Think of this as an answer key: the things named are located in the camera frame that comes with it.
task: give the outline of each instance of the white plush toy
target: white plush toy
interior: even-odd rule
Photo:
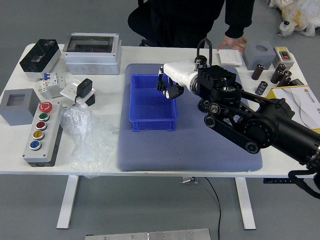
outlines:
[[[286,37],[293,31],[313,37],[320,27],[320,0],[267,0],[270,8],[282,11],[280,35]]]

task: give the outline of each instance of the capacitor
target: capacitor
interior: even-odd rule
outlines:
[[[287,66],[284,63],[279,63],[278,66],[275,69],[275,72],[278,71],[278,70],[284,71],[286,69],[287,69]]]
[[[289,86],[289,82],[291,81],[291,77],[289,76],[283,76],[281,78],[281,81],[279,82],[277,87],[285,87],[285,86]]]
[[[275,71],[275,72],[273,73],[270,81],[271,81],[273,84],[277,84],[277,83],[281,80],[281,78],[283,77],[283,75],[284,75],[284,71],[282,71],[282,70]]]
[[[262,94],[264,94],[264,91],[266,90],[267,87],[268,87],[268,83],[266,83],[265,81],[261,81],[259,83],[259,86],[255,90],[255,94],[261,96]]]
[[[291,77],[292,72],[290,72],[290,71],[288,71],[288,70],[285,70],[285,71],[283,71],[283,75],[284,75],[284,76]]]
[[[262,74],[263,70],[265,69],[265,66],[258,64],[251,76],[253,80],[258,80],[260,78],[260,75]]]

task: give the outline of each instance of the gray floor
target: gray floor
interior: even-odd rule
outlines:
[[[141,37],[127,26],[135,0],[1,0],[0,92],[26,45],[38,39],[65,43],[72,32],[119,33],[122,44],[137,46]],[[296,57],[312,91],[320,99],[317,65],[319,37],[297,33],[276,36],[281,13],[256,0],[249,41],[286,46]],[[223,14],[208,38],[222,41]],[[98,177],[79,179],[70,228],[56,229],[67,176],[0,175],[0,239],[83,240],[85,235],[209,228],[217,239],[219,211],[209,183],[181,185],[176,177]],[[320,201],[291,184],[248,179],[256,230],[244,230],[232,178],[211,178],[221,202],[221,239],[317,240]]]

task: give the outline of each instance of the blue foam mat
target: blue foam mat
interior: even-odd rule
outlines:
[[[261,153],[250,154],[208,128],[206,113],[198,110],[199,96],[188,90],[176,99],[176,131],[132,132],[129,121],[132,74],[158,74],[161,64],[130,64],[125,86],[119,129],[118,166],[122,171],[222,171],[248,172],[262,168]],[[224,67],[237,74],[233,67]]]

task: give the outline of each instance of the black plug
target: black plug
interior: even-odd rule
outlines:
[[[76,96],[80,98],[84,98],[90,93],[92,89],[92,81],[89,78],[83,80],[78,87],[76,88]]]

